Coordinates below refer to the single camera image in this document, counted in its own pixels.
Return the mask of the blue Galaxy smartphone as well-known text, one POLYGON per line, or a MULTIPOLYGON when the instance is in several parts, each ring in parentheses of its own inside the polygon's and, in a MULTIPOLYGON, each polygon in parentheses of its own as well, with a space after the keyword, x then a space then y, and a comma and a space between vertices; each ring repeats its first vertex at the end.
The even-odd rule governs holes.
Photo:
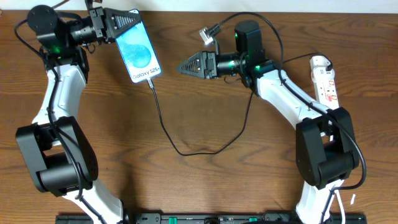
POLYGON ((143 21, 120 35, 116 43, 133 83, 142 82, 162 72, 143 21))

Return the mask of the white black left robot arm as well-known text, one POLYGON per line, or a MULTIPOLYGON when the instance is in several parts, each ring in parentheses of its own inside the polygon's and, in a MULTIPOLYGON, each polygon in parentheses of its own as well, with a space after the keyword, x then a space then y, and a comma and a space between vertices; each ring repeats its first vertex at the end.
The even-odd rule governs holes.
POLYGON ((35 53, 48 85, 37 116, 17 129, 16 142, 36 189, 83 210, 79 216, 61 215, 57 223, 136 223, 137 217, 99 180, 95 152, 76 117, 88 82, 87 55, 96 45, 115 42, 142 17, 137 9, 94 7, 91 1, 86 8, 86 17, 47 5, 29 11, 25 23, 40 43, 35 53))

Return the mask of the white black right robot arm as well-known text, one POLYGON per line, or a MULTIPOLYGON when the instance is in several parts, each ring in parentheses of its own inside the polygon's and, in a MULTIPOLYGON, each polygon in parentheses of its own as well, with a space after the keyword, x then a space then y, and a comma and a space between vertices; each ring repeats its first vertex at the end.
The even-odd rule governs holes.
POLYGON ((365 163, 351 116, 338 104, 331 62, 320 54, 311 58, 316 92, 309 96, 288 77, 281 63, 266 57, 256 21, 237 23, 234 37, 235 52, 197 52, 177 70, 201 79, 238 75, 246 88, 270 103, 295 129, 295 162, 304 185, 292 221, 348 223, 345 212, 331 214, 331 205, 340 200, 351 172, 365 163))

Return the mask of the white power strip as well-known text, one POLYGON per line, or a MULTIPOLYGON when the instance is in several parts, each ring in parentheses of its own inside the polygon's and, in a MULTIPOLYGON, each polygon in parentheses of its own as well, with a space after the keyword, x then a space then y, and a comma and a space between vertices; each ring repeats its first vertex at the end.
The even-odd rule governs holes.
POLYGON ((322 55, 316 55, 310 59, 310 67, 317 101, 332 110, 339 108, 335 71, 331 62, 322 55))

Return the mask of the small white paper scrap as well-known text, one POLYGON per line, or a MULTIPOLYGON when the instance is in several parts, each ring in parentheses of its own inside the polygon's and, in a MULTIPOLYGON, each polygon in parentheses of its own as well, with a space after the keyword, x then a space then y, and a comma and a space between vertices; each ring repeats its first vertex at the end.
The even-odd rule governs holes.
POLYGON ((356 194, 353 194, 351 197, 351 200, 350 200, 350 205, 354 204, 355 198, 356 198, 356 194))

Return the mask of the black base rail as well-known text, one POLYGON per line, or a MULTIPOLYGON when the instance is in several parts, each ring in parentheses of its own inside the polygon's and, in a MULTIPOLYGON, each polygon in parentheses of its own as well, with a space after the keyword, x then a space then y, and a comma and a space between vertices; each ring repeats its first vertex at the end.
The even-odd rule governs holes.
MULTIPOLYGON (((143 213, 132 218, 137 224, 237 224, 237 223, 302 223, 298 216, 289 212, 270 212, 263 215, 161 215, 158 213, 143 213)), ((331 214, 324 223, 342 223, 340 214, 331 214)), ((88 215, 57 215, 56 224, 94 223, 88 215)), ((366 215, 347 214, 345 223, 367 224, 366 215)))

